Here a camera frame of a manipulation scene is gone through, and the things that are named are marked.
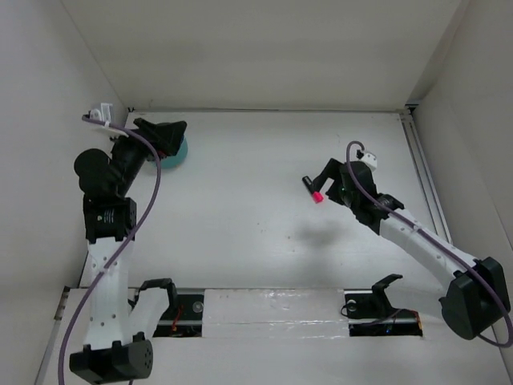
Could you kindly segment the pink cap black highlighter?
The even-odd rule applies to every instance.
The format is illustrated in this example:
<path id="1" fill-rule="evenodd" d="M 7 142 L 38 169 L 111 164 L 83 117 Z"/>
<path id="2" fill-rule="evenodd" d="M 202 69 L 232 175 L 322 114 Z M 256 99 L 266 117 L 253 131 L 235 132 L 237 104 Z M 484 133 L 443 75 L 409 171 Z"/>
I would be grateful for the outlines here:
<path id="1" fill-rule="evenodd" d="M 316 190 L 313 181 L 308 176 L 303 176 L 301 178 L 303 185 L 307 189 L 309 195 L 312 197 L 313 201 L 316 204 L 321 203 L 324 200 L 322 194 Z"/>

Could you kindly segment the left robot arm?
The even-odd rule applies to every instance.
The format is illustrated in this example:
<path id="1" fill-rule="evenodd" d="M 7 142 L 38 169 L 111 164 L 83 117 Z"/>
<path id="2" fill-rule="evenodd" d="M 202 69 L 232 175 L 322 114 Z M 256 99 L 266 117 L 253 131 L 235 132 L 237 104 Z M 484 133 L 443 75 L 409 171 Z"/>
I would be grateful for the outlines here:
<path id="1" fill-rule="evenodd" d="M 110 154 L 91 148 L 75 159 L 83 192 L 87 252 L 93 280 L 79 303 L 91 305 L 81 351 L 59 351 L 58 382 L 64 368 L 89 384 L 112 384 L 149 377 L 153 367 L 151 339 L 161 318 L 178 310 L 176 286 L 170 278 L 145 281 L 134 301 L 128 298 L 129 264 L 135 235 L 156 202 L 158 185 L 142 215 L 127 193 L 143 164 L 174 157 L 184 143 L 187 123 L 154 124 L 142 118 L 133 129 L 122 128 Z"/>

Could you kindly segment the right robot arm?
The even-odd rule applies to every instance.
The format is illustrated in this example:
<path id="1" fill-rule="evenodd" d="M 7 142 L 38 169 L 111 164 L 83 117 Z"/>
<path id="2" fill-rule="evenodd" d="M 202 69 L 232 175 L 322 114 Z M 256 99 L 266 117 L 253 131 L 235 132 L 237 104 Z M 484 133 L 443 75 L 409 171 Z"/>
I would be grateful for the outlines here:
<path id="1" fill-rule="evenodd" d="M 373 155 L 342 163 L 330 159 L 314 179 L 303 177 L 317 203 L 329 200 L 348 208 L 357 221 L 394 243 L 440 283 L 434 307 L 460 338 L 472 340 L 503 319 L 512 328 L 511 304 L 503 267 L 492 257 L 478 259 L 450 245 L 422 225 L 404 204 L 377 190 Z"/>

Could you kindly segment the teal round desk organizer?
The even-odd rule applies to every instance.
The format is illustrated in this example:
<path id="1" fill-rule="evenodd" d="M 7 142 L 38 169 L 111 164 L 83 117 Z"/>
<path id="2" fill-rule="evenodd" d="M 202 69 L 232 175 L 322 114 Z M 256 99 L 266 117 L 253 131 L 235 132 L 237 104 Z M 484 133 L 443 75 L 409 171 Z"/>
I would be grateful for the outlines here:
<path id="1" fill-rule="evenodd" d="M 185 136 L 182 139 L 178 152 L 174 156 L 165 156 L 164 153 L 161 152 L 163 148 L 161 143 L 155 141 L 151 142 L 151 144 L 154 144 L 154 148 L 160 154 L 160 165 L 163 171 L 180 166 L 185 161 L 188 154 L 188 142 Z"/>

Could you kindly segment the aluminium rail right side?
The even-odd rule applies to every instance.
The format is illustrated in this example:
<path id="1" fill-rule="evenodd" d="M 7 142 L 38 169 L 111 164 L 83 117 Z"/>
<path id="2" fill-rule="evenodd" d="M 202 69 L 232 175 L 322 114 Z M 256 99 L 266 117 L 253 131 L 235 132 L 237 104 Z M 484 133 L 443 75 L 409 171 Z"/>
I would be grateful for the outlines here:
<path id="1" fill-rule="evenodd" d="M 479 218 L 484 211 L 464 197 L 465 187 L 477 189 L 477 202 L 485 193 L 482 178 L 476 173 L 470 156 L 463 153 L 461 145 L 457 145 L 456 153 L 452 154 L 450 145 L 445 143 L 440 152 L 442 159 L 430 160 L 411 110 L 400 109 L 398 118 L 410 150 L 411 168 L 418 178 L 415 184 L 402 187 L 401 197 L 406 200 L 406 208 L 428 230 L 467 255 L 480 260 L 496 257 L 486 223 Z M 406 274 L 406 283 L 392 290 L 392 299 L 400 306 L 441 318 L 442 307 L 438 300 L 446 295 L 447 288 L 439 279 L 443 278 L 447 284 L 448 271 L 431 271 L 429 268 L 437 265 L 434 259 L 428 258 L 426 253 L 417 259 L 409 254 L 411 250 L 401 251 L 401 271 Z"/>

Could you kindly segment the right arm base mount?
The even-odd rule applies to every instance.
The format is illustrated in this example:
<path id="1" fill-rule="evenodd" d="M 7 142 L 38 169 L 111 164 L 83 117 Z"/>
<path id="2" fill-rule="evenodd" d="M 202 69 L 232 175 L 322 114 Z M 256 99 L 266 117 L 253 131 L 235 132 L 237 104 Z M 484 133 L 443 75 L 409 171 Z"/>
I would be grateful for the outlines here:
<path id="1" fill-rule="evenodd" d="M 417 311 L 393 307 L 386 289 L 401 274 L 390 274 L 370 289 L 344 290 L 345 303 L 340 309 L 348 319 L 350 337 L 422 337 L 422 323 Z"/>

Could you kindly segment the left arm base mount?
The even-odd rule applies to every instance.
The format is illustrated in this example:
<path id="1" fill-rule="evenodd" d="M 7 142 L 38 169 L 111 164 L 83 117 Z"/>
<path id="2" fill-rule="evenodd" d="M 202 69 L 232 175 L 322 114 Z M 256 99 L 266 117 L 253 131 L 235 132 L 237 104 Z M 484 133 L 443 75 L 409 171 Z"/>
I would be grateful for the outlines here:
<path id="1" fill-rule="evenodd" d="M 178 307 L 167 310 L 157 324 L 154 337 L 195 338 L 202 335 L 203 294 L 178 294 Z"/>

